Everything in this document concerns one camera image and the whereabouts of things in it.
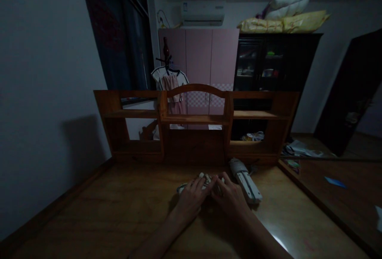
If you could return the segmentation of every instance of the yellow bag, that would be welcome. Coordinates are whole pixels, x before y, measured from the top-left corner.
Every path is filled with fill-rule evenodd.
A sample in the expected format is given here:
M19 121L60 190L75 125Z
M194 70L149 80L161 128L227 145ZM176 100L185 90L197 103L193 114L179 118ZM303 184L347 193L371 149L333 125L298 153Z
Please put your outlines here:
M237 28L245 33L282 33L283 23L279 20L248 18L240 22Z
M308 12L283 18L284 33L309 33L316 31L329 18L326 10Z

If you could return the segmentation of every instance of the glass cabinet door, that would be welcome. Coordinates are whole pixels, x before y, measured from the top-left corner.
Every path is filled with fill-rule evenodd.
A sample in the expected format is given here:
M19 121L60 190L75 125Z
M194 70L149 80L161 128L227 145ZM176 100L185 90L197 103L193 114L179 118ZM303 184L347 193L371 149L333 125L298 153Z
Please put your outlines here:
M238 64L235 75L235 91L251 91L258 73L257 59L261 46L254 44L239 44Z
M283 77L284 45L277 42L265 44L265 56L258 78L259 91L275 91Z

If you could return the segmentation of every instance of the coat rack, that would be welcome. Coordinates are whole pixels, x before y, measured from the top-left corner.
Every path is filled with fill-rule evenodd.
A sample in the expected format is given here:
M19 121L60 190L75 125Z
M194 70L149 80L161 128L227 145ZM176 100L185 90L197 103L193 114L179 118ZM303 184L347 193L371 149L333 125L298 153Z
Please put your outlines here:
M167 45L167 37L163 37L164 47L163 47L163 54L164 54L164 60L160 58L155 58L156 60L159 60L160 62L164 62L164 65L166 66L166 70L170 67L170 60L172 58L172 55L170 55L170 50L168 49Z

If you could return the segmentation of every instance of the power strip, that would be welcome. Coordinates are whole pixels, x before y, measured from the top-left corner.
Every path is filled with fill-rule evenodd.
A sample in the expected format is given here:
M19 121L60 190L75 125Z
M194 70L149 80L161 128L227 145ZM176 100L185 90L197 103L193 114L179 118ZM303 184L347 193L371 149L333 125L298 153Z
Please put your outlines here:
M243 162L237 158L232 158L230 160L230 168L232 174L237 179L243 190L246 201L250 204L260 203L263 196L261 195L256 184L253 182L252 178L249 176L248 169Z

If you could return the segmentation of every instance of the wardrobe door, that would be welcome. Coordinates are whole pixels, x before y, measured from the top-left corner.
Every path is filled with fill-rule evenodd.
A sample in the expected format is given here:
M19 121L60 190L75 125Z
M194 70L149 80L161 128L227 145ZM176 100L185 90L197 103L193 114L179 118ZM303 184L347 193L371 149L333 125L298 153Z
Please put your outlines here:
M210 84L212 29L186 29L186 66L190 83ZM189 115L208 115L209 93L187 93ZM208 125L188 125L188 129L208 129Z
M212 87L222 91L233 91L239 29L214 29L212 31L211 77ZM211 95L211 115L222 115L224 99Z

